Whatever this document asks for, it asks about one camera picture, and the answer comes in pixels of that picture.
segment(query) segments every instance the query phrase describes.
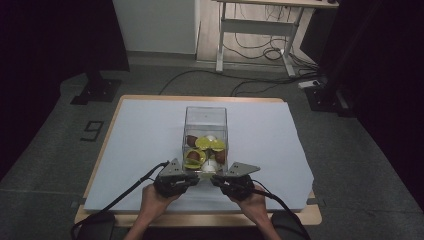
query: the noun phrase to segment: black cable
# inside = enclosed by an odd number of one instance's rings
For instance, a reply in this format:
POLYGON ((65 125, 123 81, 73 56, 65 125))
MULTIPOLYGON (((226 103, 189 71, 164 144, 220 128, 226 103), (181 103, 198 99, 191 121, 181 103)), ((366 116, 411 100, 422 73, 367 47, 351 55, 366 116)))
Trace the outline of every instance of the black cable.
POLYGON ((88 216, 87 218, 77 222, 74 224, 74 226, 72 226, 71 228, 71 238, 73 240, 76 239, 75 236, 75 230, 83 225, 84 223, 88 223, 88 222, 95 222, 95 218, 97 216, 99 216, 100 214, 107 212, 109 209, 111 209, 113 206, 115 206, 119 201, 121 201, 124 197, 126 197, 129 193, 131 193, 132 191, 134 191, 134 189, 136 189, 141 183, 143 183, 144 181, 146 181, 147 179, 150 178, 150 176, 156 171, 156 169, 158 169, 159 167, 165 167, 169 164, 169 161, 167 162, 163 162, 160 163, 158 165, 156 165, 152 170, 150 170, 146 175, 144 175, 143 177, 141 177, 136 183, 134 183, 130 188, 128 188, 124 193, 122 193, 121 195, 119 195, 115 200, 113 200, 113 202, 111 202, 109 205, 107 205, 105 208, 103 208, 102 210, 100 210, 99 212, 96 212, 94 214, 91 214, 90 216, 88 216))
POLYGON ((259 79, 259 78, 248 78, 248 77, 239 77, 239 76, 233 76, 233 75, 226 75, 226 74, 222 74, 222 73, 217 73, 214 71, 208 71, 208 70, 189 70, 189 71, 185 71, 182 73, 177 74, 176 76, 174 76, 173 78, 171 78, 171 80, 169 80, 165 86, 159 91, 158 95, 161 95, 165 89, 172 83, 174 82, 178 77, 183 76, 185 74, 188 73, 194 73, 194 72, 202 72, 202 73, 209 73, 209 74, 213 74, 213 75, 219 75, 219 76, 223 76, 223 77, 227 77, 227 78, 234 78, 234 79, 241 79, 241 80, 245 80, 244 82, 240 83, 241 85, 245 84, 245 82, 272 82, 272 81, 281 81, 281 80, 285 80, 286 78, 277 78, 277 79, 259 79))

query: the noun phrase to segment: table leg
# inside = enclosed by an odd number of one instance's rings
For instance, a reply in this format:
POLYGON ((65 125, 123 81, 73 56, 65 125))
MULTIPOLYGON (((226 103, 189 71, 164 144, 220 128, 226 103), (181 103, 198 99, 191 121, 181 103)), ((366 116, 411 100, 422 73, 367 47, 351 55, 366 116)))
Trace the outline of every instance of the table leg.
POLYGON ((222 16, 221 16, 221 27, 219 29, 219 45, 218 52, 216 53, 216 71, 223 72, 224 71, 224 21, 225 21, 225 11, 227 9, 227 4, 222 3, 222 16))
POLYGON ((289 74, 289 77, 296 76, 293 66, 289 60, 289 53, 290 53, 291 47, 293 46, 293 41, 294 41, 294 38, 296 37, 297 29, 299 28, 299 23, 300 23, 300 19, 302 18, 303 10, 304 10, 303 7, 299 7, 299 13, 296 17, 295 22, 293 23, 293 28, 289 36, 289 41, 287 42, 285 49, 281 50, 284 65, 286 66, 286 70, 287 70, 287 73, 289 74))

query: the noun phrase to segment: hand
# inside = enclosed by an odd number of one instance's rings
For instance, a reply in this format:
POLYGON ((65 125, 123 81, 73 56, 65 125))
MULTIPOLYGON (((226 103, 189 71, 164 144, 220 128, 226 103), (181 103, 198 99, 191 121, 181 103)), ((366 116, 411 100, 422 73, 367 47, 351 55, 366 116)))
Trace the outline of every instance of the hand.
MULTIPOLYGON (((259 191, 264 191, 264 189, 258 185, 255 185, 255 189, 259 191)), ((243 201, 238 201, 237 199, 231 197, 230 200, 237 203, 243 214, 246 215, 246 217, 249 218, 256 225, 263 221, 269 220, 264 196, 259 194, 251 194, 243 201)))
MULTIPOLYGON (((258 185, 255 185, 255 189, 264 191, 264 189, 258 185)), ((281 240, 278 233, 275 231, 271 220, 268 217, 266 210, 265 196, 259 194, 251 194, 248 198, 243 201, 231 198, 230 200, 239 205, 241 211, 247 218, 256 224, 259 230, 267 240, 281 240)))
POLYGON ((160 217, 168 208, 169 204, 181 195, 165 198, 160 195, 153 184, 143 188, 141 208, 138 218, 148 221, 149 224, 160 217))
POLYGON ((165 198, 156 192, 153 184, 143 188, 141 208, 133 227, 130 229, 124 240, 140 240, 147 227, 168 208, 169 204, 178 199, 181 195, 165 198))

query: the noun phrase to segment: transparent container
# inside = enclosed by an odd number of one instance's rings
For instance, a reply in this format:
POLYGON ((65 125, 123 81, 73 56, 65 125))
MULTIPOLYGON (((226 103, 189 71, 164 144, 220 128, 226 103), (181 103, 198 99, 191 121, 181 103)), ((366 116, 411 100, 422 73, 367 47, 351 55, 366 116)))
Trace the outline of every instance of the transparent container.
POLYGON ((183 170, 210 178, 228 170, 227 109, 187 107, 183 136, 183 170))

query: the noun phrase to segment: black metal stand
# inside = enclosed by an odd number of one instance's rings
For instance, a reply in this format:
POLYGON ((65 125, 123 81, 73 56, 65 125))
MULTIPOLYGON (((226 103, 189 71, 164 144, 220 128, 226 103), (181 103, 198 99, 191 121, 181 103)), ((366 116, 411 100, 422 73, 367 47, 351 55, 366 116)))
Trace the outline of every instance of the black metal stand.
POLYGON ((329 96, 328 89, 305 88, 305 94, 312 111, 335 112, 340 117, 355 117, 352 103, 343 90, 336 90, 333 96, 329 96))
POLYGON ((72 105, 87 105, 89 101, 112 102, 116 92, 121 85, 121 80, 102 79, 104 84, 101 87, 93 88, 90 80, 79 96, 75 96, 72 105))

